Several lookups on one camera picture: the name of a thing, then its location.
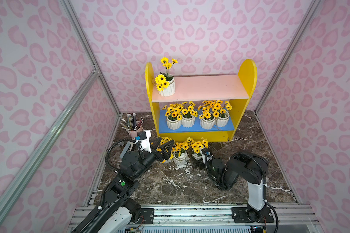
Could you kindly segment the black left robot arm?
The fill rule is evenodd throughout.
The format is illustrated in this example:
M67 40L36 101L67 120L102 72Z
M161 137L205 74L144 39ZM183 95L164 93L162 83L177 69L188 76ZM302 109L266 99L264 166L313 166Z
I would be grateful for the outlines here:
M162 162L171 157L173 140L161 143L161 138L136 137L127 142L138 146L137 151L128 151L123 155L120 167L109 163L111 151L119 144L115 142L107 151L105 162L117 172L114 179L105 186L100 202L73 230L75 233L117 233L129 223L143 220L139 216L141 205L131 199L131 195L139 187L142 177L155 161Z

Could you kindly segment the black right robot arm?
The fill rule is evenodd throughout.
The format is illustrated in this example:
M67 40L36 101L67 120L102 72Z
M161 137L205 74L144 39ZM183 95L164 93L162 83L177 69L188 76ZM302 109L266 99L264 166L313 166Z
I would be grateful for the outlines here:
M196 168L205 170L208 178L220 191L229 191L238 178L248 184L248 202L245 207L233 207L232 219L235 223L275 223L279 225L277 213L266 199L266 176L269 162L262 156L240 150L224 163L215 158L208 148L192 154Z

